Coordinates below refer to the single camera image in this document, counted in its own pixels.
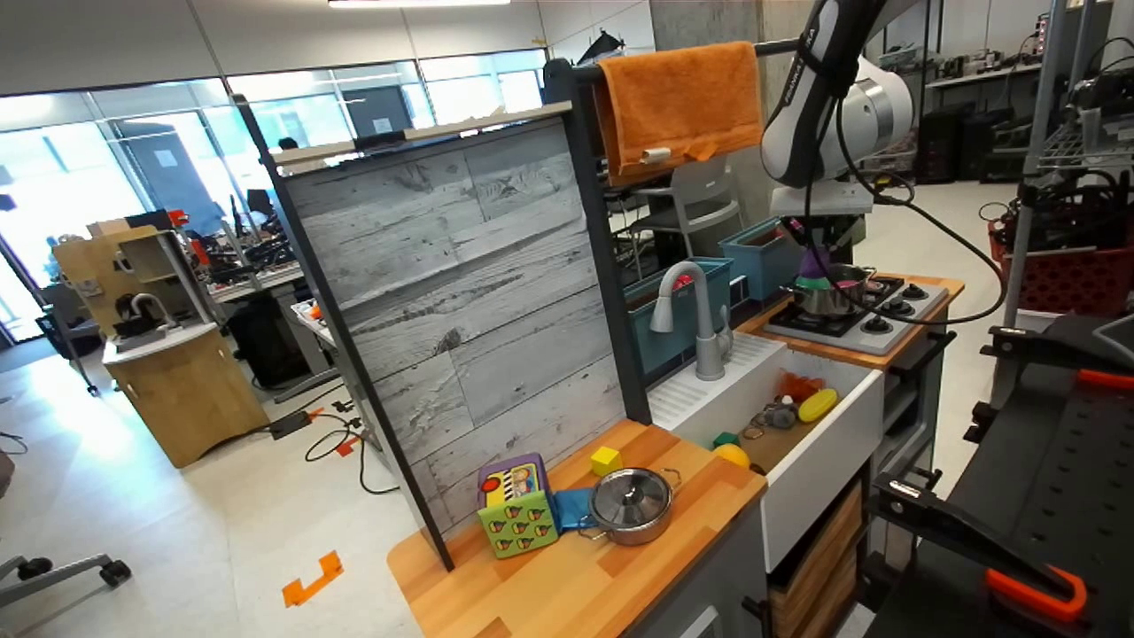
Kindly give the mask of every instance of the metal bowl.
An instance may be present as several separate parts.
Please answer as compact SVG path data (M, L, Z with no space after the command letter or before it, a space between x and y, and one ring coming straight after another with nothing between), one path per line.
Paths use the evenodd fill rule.
M593 523L615 547L646 547L668 523L673 486L647 466L607 476L593 492Z

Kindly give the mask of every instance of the white sink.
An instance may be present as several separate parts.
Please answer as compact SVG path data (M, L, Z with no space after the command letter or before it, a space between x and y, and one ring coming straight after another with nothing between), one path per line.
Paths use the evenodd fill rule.
M647 388L655 425L707 445L777 400L782 370L823 378L839 402L765 476L767 492L757 505L765 569L777 569L881 443L881 370L735 334L721 378L705 381L687 365Z

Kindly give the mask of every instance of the orange cloth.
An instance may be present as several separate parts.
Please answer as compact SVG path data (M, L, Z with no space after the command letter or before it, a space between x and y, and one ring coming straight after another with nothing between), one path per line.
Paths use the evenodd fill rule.
M615 186L705 164L760 137L760 93L750 43L714 43L598 61L598 132Z

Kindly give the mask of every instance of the cabinet door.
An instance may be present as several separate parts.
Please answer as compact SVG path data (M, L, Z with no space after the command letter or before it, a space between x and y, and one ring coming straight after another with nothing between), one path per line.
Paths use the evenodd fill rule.
M679 576L679 584L640 619L640 638L760 638L760 619L744 601L765 598L765 567L757 550L757 512L739 519Z

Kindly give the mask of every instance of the faucet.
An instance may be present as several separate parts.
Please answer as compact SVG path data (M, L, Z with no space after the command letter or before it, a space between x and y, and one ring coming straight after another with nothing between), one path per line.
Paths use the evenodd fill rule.
M731 359L731 347L732 347L732 334L731 334L731 322L725 322L725 311L721 308L721 336L713 330L713 308L707 308L707 275L699 262L673 262L661 275L661 288L660 288L660 298L653 303L653 330L655 334L673 334L673 282L689 272L693 275L693 298L699 298L699 367L693 376L699 378L718 378L721 376L721 361Z

